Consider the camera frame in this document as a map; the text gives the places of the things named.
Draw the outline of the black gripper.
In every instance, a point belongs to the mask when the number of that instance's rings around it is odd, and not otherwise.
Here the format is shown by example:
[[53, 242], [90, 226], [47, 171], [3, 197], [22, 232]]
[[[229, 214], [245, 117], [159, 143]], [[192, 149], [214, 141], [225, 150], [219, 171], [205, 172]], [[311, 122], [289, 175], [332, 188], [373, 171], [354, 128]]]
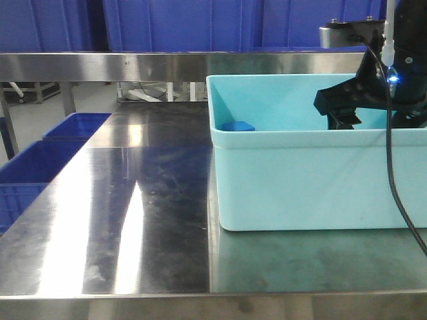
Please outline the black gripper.
[[[371, 40], [365, 40], [366, 52], [356, 75], [335, 86], [319, 90], [314, 99], [314, 107], [321, 115], [327, 115], [328, 130], [354, 129], [361, 124], [356, 109], [386, 110], [390, 105], [387, 96], [388, 67], [383, 64], [380, 50], [384, 40], [379, 32], [374, 32]], [[426, 111], [411, 113], [395, 112], [392, 116], [393, 129], [426, 127]]]

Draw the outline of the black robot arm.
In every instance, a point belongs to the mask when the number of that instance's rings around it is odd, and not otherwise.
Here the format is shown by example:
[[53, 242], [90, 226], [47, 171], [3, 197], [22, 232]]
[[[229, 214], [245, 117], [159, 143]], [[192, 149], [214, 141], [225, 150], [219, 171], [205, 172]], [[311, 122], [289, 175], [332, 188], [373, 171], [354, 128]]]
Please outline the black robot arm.
[[[400, 1], [394, 14], [393, 82], [394, 128], [426, 126], [426, 2]], [[383, 20], [329, 22], [320, 29], [323, 48], [365, 44], [366, 52], [356, 75], [338, 85], [319, 90], [314, 106], [328, 118], [328, 127], [351, 129], [360, 124], [356, 110], [386, 110], [385, 65], [379, 63], [384, 44]]]

